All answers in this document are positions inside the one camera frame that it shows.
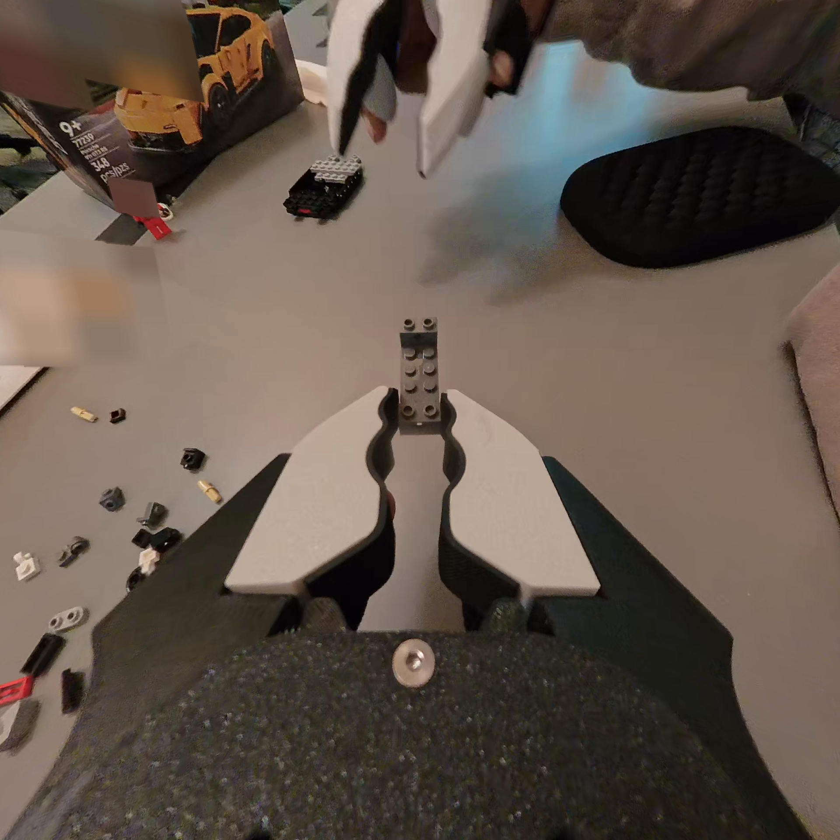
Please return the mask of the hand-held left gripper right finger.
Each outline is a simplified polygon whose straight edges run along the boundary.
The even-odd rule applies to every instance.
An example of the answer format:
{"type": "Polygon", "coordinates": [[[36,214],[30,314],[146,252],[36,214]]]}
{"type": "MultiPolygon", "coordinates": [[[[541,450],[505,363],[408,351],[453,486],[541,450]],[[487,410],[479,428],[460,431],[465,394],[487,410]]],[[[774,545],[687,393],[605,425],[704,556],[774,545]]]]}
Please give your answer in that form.
{"type": "Polygon", "coordinates": [[[529,610],[541,598],[599,594],[601,583],[537,446],[457,390],[442,400],[444,492],[438,538],[441,582],[464,625],[494,603],[529,610]]]}

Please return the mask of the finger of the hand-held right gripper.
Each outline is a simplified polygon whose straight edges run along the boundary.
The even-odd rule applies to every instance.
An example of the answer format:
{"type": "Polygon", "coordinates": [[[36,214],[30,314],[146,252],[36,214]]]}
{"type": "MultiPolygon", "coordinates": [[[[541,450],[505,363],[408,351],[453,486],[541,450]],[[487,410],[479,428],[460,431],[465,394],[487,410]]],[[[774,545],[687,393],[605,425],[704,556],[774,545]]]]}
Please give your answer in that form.
{"type": "Polygon", "coordinates": [[[417,170],[432,176],[475,128],[490,75],[485,49],[491,1],[429,1],[423,12],[436,45],[417,129],[417,170]]]}
{"type": "Polygon", "coordinates": [[[327,52],[329,138],[345,155],[362,116],[385,123],[396,115],[396,58],[401,34],[400,1],[336,2],[327,52]]]}

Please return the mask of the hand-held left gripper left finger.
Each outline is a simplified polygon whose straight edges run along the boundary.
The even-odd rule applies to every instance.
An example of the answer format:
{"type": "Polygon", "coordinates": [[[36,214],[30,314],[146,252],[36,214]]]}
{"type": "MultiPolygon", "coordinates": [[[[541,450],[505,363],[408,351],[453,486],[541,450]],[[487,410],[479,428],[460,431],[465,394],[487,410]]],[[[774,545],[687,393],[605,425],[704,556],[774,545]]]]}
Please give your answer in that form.
{"type": "Polygon", "coordinates": [[[396,390],[380,385],[290,453],[224,582],[235,594],[335,601],[358,627],[390,579],[396,390]]]}

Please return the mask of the black toy car chassis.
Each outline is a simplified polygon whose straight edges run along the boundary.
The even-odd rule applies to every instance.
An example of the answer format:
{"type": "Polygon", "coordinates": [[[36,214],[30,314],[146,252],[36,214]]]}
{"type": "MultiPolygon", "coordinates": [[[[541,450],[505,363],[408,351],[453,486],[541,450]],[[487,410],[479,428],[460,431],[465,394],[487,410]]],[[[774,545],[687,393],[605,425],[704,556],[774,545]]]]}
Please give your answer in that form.
{"type": "Polygon", "coordinates": [[[310,164],[290,188],[283,203],[294,217],[333,219],[359,191],[364,181],[357,155],[331,155],[310,164]]]}

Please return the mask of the dark grey brick assembly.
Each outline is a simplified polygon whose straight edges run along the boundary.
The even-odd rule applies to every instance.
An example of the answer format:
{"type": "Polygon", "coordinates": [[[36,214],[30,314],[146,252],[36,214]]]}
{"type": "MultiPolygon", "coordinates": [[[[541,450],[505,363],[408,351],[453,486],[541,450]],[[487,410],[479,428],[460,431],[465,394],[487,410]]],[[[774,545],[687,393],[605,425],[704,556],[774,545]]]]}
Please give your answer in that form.
{"type": "Polygon", "coordinates": [[[400,331],[398,423],[402,434],[436,435],[442,426],[438,320],[406,318],[400,331]]]}

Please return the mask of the person's right forearm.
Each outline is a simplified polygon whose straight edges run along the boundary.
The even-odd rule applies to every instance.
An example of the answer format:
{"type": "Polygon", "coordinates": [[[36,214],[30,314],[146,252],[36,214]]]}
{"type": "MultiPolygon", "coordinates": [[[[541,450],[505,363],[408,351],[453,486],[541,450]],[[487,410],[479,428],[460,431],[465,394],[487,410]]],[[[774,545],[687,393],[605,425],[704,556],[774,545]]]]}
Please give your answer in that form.
{"type": "Polygon", "coordinates": [[[741,88],[838,109],[838,1],[552,2],[541,37],[579,41],[650,88],[741,88]]]}

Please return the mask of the grey desk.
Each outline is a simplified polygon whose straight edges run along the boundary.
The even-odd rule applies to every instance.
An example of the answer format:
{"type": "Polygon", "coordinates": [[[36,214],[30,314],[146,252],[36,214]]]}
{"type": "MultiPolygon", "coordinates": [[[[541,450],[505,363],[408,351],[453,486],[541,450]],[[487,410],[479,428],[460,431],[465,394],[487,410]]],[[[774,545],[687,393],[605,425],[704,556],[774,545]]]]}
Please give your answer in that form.
{"type": "Polygon", "coordinates": [[[328,152],[304,104],[217,159],[156,253],[149,355],[43,376],[2,417],[2,681],[69,606],[123,596],[149,501],[194,532],[313,427],[398,381],[398,323],[438,318],[441,382],[573,473],[734,639],[752,735],[794,808],[838,836],[838,525],[785,352],[790,312],[838,263],[838,234],[673,271],[617,266],[559,216],[582,163],[708,125],[788,133],[778,102],[650,91],[575,45],[532,58],[432,179],[417,100],[354,152],[366,181],[331,224],[282,201],[328,152]],[[86,423],[70,411],[98,416],[86,423]],[[123,408],[124,421],[110,412],[123,408]],[[124,507],[103,510],[107,488],[124,507]],[[60,568],[81,536],[88,551],[60,568]],[[17,552],[37,575],[19,581],[17,552]]]}

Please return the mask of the person's right hand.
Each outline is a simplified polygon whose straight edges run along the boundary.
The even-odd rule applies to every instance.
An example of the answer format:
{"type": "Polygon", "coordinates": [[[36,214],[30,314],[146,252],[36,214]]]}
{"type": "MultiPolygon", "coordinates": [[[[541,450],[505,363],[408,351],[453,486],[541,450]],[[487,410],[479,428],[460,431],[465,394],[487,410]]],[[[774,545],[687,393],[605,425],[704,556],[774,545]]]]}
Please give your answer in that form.
{"type": "Polygon", "coordinates": [[[402,1],[394,79],[399,91],[421,95],[427,90],[427,64],[437,46],[437,23],[425,2],[402,1]]]}

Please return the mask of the toy car box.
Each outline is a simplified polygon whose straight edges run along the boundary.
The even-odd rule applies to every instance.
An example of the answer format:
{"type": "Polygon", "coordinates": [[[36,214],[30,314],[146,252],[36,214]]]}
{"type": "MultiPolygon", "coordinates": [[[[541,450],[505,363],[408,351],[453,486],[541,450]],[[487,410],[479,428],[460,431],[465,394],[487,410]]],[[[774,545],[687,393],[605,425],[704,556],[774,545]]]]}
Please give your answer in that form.
{"type": "Polygon", "coordinates": [[[302,102],[278,2],[2,2],[2,109],[87,194],[177,194],[302,102]]]}

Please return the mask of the scattered small toy bricks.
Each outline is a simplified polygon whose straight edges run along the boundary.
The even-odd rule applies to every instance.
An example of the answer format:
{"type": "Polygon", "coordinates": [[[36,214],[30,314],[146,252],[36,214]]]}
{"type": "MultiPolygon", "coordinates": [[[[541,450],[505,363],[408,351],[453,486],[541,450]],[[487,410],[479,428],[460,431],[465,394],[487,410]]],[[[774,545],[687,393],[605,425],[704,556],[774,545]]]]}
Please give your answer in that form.
{"type": "MultiPolygon", "coordinates": [[[[86,423],[94,424],[98,416],[81,406],[73,406],[70,411],[74,416],[86,423]]],[[[108,420],[111,424],[118,424],[125,420],[127,414],[123,408],[110,412],[108,420]]],[[[188,471],[198,471],[203,467],[206,455],[197,448],[185,448],[181,459],[181,467],[188,471]]],[[[197,482],[202,493],[213,504],[220,505],[223,498],[217,488],[205,479],[197,482]]],[[[108,512],[121,510],[125,504],[125,496],[121,488],[105,489],[99,498],[99,506],[108,512]]],[[[176,529],[160,528],[166,516],[166,509],[156,501],[147,505],[143,516],[137,520],[140,530],[132,538],[132,543],[141,548],[139,565],[132,571],[129,581],[136,586],[146,580],[156,568],[162,554],[177,545],[182,534],[176,529]]],[[[62,550],[57,564],[60,568],[67,568],[73,564],[80,554],[88,551],[90,541],[76,536],[73,541],[62,550]]],[[[31,553],[17,552],[14,555],[17,579],[25,581],[37,575],[39,566],[37,559],[31,553]]],[[[81,605],[59,612],[52,616],[48,624],[48,632],[42,636],[33,652],[27,657],[19,679],[2,684],[2,751],[15,749],[15,745],[25,737],[28,724],[25,714],[37,714],[38,704],[30,700],[35,680],[42,676],[55,661],[64,644],[66,636],[88,619],[88,609],[81,605]]],[[[84,686],[84,675],[81,672],[66,669],[61,674],[61,710],[70,713],[78,708],[81,691],[84,686]]]]}

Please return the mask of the black mesh wrist rest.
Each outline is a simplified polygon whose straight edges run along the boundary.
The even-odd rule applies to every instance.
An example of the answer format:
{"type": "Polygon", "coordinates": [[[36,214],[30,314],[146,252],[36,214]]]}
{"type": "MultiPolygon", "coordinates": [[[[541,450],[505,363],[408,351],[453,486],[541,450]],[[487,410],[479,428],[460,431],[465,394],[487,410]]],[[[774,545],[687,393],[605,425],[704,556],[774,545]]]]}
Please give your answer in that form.
{"type": "Polygon", "coordinates": [[[570,226],[624,266],[691,266],[795,238],[833,220],[839,179],[793,142],[717,127],[604,155],[560,197],[570,226]]]}

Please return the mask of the red toy minifigure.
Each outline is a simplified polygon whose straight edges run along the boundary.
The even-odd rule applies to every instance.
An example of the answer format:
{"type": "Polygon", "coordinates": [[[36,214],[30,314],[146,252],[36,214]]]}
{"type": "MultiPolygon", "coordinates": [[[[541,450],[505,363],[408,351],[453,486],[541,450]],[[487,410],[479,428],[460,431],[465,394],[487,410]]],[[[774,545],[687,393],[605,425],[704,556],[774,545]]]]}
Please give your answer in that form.
{"type": "Polygon", "coordinates": [[[171,207],[165,203],[158,203],[157,215],[142,217],[133,215],[132,218],[138,224],[144,226],[151,233],[155,240],[162,240],[172,234],[170,222],[174,219],[171,207]]]}

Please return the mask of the blue patterned fabric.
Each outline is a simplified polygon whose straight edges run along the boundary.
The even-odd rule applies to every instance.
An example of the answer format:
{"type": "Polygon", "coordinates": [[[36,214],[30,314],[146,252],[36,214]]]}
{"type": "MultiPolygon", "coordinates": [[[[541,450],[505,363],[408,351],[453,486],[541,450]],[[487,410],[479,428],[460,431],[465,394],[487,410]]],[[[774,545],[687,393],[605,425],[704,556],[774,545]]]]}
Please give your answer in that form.
{"type": "Polygon", "coordinates": [[[798,94],[783,96],[797,141],[810,156],[839,173],[839,120],[798,94]]]}

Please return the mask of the person's beige sweatshirt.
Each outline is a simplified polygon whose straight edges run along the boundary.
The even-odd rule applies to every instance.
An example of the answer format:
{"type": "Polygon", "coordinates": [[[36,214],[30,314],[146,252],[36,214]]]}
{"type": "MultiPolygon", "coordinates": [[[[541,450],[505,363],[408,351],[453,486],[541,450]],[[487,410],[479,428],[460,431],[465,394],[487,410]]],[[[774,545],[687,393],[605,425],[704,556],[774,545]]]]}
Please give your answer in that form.
{"type": "Polygon", "coordinates": [[[839,267],[793,309],[786,327],[835,512],[839,512],[839,267]]]}

